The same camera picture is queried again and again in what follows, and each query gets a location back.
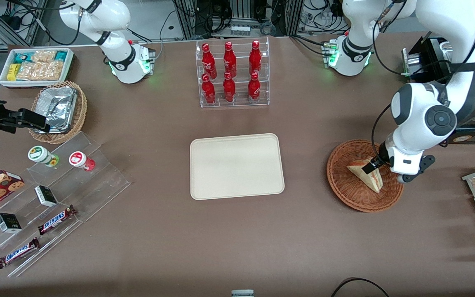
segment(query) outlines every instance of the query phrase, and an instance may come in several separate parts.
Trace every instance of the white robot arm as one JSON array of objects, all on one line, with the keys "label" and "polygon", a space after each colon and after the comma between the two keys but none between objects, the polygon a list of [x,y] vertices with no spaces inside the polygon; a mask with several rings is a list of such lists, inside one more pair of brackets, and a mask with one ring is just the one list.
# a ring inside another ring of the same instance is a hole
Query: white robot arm
[{"label": "white robot arm", "polygon": [[109,59],[113,74],[123,83],[136,83],[153,70],[154,52],[130,44],[119,30],[127,29],[131,20],[126,4],[118,0],[74,0],[61,6],[62,21],[96,42]]},{"label": "white robot arm", "polygon": [[389,162],[391,171],[409,182],[435,161],[425,150],[443,142],[455,130],[456,114],[466,103],[475,75],[475,0],[417,0],[416,14],[427,29],[447,39],[458,66],[446,86],[407,83],[393,96],[391,110],[398,128],[381,145],[379,156],[364,167],[369,173]]},{"label": "white robot arm", "polygon": [[328,52],[331,54],[328,66],[342,75],[358,75],[367,65],[373,35],[375,39],[379,35],[379,27],[375,23],[391,21],[395,16],[397,19],[409,17],[415,10],[416,2],[417,0],[344,0],[342,10],[351,21],[351,28],[348,36],[330,40],[329,45],[333,48]]}]

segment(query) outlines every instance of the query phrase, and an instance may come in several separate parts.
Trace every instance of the foil-wrapped food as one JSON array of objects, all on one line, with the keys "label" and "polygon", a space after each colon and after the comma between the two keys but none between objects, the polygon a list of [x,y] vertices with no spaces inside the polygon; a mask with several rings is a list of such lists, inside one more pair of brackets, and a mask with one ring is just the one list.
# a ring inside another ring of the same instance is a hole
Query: foil-wrapped food
[{"label": "foil-wrapped food", "polygon": [[48,88],[40,93],[34,112],[47,118],[47,124],[51,126],[50,134],[64,134],[71,130],[77,97],[78,91],[71,87]]}]

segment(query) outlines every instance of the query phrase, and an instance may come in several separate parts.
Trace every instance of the snickers bar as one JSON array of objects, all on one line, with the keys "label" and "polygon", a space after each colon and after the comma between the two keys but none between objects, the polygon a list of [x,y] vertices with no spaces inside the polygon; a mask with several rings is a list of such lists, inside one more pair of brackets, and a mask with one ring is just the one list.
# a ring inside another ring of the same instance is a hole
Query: snickers bar
[{"label": "snickers bar", "polygon": [[12,261],[19,257],[23,257],[25,254],[32,250],[39,250],[40,249],[40,242],[37,238],[32,239],[31,242],[22,246],[21,248],[13,251],[12,253],[8,254],[6,257],[0,258],[0,269],[9,265]]},{"label": "snickers bar", "polygon": [[77,211],[74,209],[73,205],[71,204],[69,207],[64,209],[60,214],[58,214],[54,218],[51,218],[45,224],[38,227],[38,230],[40,231],[40,235],[43,235],[51,231],[56,226],[58,226],[61,222],[65,221],[67,218],[75,214],[77,214]]}]

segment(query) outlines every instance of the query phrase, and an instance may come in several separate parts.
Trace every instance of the beige tray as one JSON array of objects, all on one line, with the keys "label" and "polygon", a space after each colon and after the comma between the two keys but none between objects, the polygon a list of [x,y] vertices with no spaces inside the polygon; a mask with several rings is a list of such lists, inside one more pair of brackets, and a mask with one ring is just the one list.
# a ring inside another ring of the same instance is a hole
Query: beige tray
[{"label": "beige tray", "polygon": [[196,200],[279,194],[284,188],[275,134],[196,139],[190,145],[190,194]]}]

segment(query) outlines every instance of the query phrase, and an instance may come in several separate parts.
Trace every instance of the small black box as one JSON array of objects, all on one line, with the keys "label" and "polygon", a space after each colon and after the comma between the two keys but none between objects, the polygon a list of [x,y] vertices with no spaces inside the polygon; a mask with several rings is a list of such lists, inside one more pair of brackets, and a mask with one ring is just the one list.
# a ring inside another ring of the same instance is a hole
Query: small black box
[{"label": "small black box", "polygon": [[21,226],[14,214],[0,213],[0,228],[6,233],[16,233],[21,230]]},{"label": "small black box", "polygon": [[34,190],[36,191],[36,196],[38,196],[42,205],[48,207],[56,206],[57,201],[50,188],[47,188],[46,186],[37,186]]}]

